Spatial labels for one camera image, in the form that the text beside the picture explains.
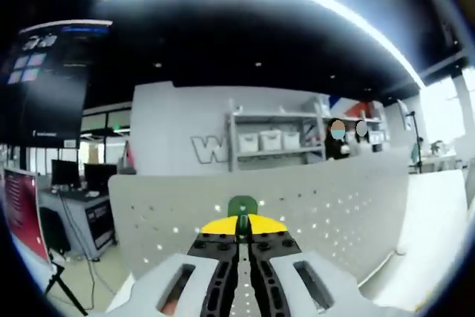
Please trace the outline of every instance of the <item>white partition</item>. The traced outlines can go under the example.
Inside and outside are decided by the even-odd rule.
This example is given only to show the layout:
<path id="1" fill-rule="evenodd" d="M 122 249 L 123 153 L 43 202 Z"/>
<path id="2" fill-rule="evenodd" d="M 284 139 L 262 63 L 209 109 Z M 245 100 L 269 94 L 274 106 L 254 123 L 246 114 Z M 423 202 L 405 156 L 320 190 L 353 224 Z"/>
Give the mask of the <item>white partition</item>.
<path id="1" fill-rule="evenodd" d="M 427 301 L 454 267 L 468 229 L 460 170 L 413 174 L 399 250 L 362 288 L 382 306 L 412 310 Z"/>
<path id="2" fill-rule="evenodd" d="M 120 175 L 109 182 L 125 263 L 139 278 L 186 253 L 204 226 L 250 195 L 283 221 L 303 251 L 318 250 L 363 281 L 394 251 L 407 197 L 401 150 L 280 169 L 193 177 Z"/>

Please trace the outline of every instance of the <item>window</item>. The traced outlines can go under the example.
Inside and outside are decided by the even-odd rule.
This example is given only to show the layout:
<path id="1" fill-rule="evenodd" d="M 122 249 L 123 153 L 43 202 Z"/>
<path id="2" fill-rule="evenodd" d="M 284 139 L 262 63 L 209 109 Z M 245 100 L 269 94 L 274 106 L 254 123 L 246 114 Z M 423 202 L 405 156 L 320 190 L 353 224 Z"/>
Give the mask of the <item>window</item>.
<path id="1" fill-rule="evenodd" d="M 468 93 L 470 95 L 470 103 L 472 110 L 475 113 L 475 68 L 469 67 L 462 71 L 465 84 L 467 85 Z"/>
<path id="2" fill-rule="evenodd" d="M 443 79 L 421 91 L 427 141 L 450 143 L 465 135 L 462 107 L 451 78 Z"/>

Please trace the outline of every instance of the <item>desk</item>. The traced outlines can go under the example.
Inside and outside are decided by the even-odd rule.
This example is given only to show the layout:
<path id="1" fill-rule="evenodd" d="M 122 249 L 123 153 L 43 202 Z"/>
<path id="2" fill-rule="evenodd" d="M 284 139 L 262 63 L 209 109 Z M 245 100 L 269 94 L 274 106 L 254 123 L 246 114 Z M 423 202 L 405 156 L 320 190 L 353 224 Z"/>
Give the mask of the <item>desk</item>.
<path id="1" fill-rule="evenodd" d="M 109 196 L 88 197 L 86 191 L 54 194 L 50 189 L 39 189 L 39 207 L 57 212 L 68 237 L 71 251 L 97 260 L 113 243 L 114 220 Z"/>
<path id="2" fill-rule="evenodd" d="M 442 167 L 443 171 L 449 169 L 450 161 L 453 161 L 453 166 L 455 166 L 455 162 L 456 162 L 455 151 L 449 151 L 447 154 L 440 155 L 440 156 L 433 155 L 433 156 L 422 157 L 422 165 L 440 166 Z"/>

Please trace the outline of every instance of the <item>monitor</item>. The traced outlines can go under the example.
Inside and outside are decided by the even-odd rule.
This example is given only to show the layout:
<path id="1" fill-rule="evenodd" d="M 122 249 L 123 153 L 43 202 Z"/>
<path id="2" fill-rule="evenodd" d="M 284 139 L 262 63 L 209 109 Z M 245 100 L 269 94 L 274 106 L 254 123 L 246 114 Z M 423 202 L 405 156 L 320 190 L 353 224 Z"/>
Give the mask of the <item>monitor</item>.
<path id="1" fill-rule="evenodd" d="M 51 160 L 51 185 L 80 187 L 79 167 L 74 161 Z"/>
<path id="2" fill-rule="evenodd" d="M 399 99 L 398 99 L 398 106 L 399 106 L 399 111 L 401 112 L 402 124 L 404 126 L 404 130 L 409 131 L 413 127 L 410 121 L 409 109 L 407 109 L 407 105 Z"/>
<path id="3" fill-rule="evenodd" d="M 89 191 L 107 192 L 109 179 L 115 174 L 116 165 L 84 164 L 84 177 Z"/>

